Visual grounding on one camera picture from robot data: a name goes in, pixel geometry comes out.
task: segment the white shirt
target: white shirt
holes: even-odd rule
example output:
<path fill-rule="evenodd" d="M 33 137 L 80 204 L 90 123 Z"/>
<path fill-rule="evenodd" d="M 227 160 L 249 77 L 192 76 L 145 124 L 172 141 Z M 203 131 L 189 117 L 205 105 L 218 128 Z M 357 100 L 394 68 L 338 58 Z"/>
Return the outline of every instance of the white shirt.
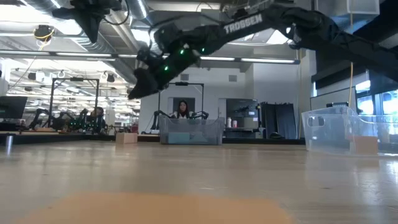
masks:
<path fill-rule="evenodd" d="M 193 114 L 193 112 L 192 112 L 192 111 L 189 111 L 189 117 L 191 117 L 192 114 Z M 180 117 L 178 117 L 178 112 L 176 112 L 176 111 L 174 111 L 173 115 L 174 115 L 175 118 L 177 118 L 177 119 L 186 119 L 186 118 L 187 118 L 186 116 L 182 116 L 182 115 L 180 115 Z"/>

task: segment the bottle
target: bottle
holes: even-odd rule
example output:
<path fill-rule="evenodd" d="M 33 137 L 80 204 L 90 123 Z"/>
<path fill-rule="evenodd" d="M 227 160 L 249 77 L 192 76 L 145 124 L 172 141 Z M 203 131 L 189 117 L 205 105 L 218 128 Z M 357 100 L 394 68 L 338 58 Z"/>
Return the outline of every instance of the bottle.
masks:
<path fill-rule="evenodd" d="M 228 118 L 228 119 L 227 119 L 227 122 L 226 122 L 227 128 L 230 128 L 230 127 L 231 127 L 231 122 L 232 122 L 232 119 L 231 119 L 231 118 Z"/>

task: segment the dark hair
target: dark hair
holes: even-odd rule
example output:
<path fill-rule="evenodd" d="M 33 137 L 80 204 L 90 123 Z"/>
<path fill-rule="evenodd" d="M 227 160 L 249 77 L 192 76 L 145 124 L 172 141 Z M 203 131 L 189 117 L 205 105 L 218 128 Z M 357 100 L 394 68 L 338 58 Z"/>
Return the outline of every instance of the dark hair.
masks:
<path fill-rule="evenodd" d="M 97 114 L 97 116 L 104 115 L 104 108 L 97 106 L 96 109 L 94 109 L 94 110 L 97 110 L 97 109 L 99 110 L 99 113 L 100 113 L 100 114 Z"/>
<path fill-rule="evenodd" d="M 180 111 L 181 103 L 185 103 L 185 105 L 187 106 L 187 107 L 185 108 L 185 111 L 184 111 L 184 112 L 181 112 L 181 111 Z M 180 115 L 183 116 L 183 117 L 186 117 L 186 118 L 189 116 L 188 103 L 187 103 L 185 100 L 180 100 L 179 103 L 178 103 L 177 118 L 179 118 Z"/>

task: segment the transparent storage container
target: transparent storage container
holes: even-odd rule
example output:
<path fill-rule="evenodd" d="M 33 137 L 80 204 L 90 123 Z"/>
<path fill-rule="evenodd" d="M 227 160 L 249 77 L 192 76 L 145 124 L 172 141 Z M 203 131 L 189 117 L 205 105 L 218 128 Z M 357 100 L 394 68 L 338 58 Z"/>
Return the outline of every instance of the transparent storage container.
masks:
<path fill-rule="evenodd" d="M 159 116 L 160 143 L 162 144 L 207 144 L 223 142 L 224 118 L 170 119 Z"/>
<path fill-rule="evenodd" d="M 302 113 L 308 151 L 398 156 L 398 116 L 358 116 L 349 107 Z"/>

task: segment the monitor screen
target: monitor screen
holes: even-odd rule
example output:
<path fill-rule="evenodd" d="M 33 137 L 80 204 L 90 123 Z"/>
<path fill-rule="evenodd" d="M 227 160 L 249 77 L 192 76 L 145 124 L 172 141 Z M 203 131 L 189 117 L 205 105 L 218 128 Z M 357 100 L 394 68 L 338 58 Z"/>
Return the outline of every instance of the monitor screen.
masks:
<path fill-rule="evenodd" d="M 26 102 L 26 96 L 0 96 L 0 118 L 21 119 Z"/>

